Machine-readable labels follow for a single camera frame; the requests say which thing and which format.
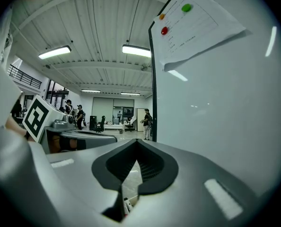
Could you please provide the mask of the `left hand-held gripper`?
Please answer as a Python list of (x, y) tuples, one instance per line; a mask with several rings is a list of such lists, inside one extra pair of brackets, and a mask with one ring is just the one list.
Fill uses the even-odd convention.
[[(72, 115), (68, 115), (36, 95), (23, 119), (24, 128), (37, 143), (41, 141), (46, 127), (57, 130), (75, 129), (76, 123)], [(70, 130), (61, 133), (61, 137), (69, 139), (77, 148), (97, 148), (117, 142), (113, 135), (105, 135), (94, 131)]]

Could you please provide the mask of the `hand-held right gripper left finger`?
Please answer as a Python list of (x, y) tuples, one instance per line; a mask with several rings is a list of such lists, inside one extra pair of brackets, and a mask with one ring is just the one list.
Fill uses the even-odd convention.
[(125, 216), (119, 192), (102, 187), (91, 169), (96, 158), (125, 143), (47, 155), (31, 142), (28, 216), (41, 227), (137, 226), (137, 213)]

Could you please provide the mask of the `person's left hand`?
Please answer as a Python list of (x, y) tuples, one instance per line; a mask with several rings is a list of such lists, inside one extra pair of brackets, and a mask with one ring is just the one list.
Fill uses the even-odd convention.
[(48, 146), (51, 154), (75, 151), (77, 150), (77, 140), (55, 135), (48, 140)]

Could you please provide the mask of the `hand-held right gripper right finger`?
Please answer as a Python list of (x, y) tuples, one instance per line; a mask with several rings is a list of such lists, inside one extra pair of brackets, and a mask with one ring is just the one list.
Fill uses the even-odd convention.
[(171, 155), (178, 175), (163, 192), (139, 196), (123, 227), (243, 227), (258, 198), (241, 180), (208, 158), (156, 142)]

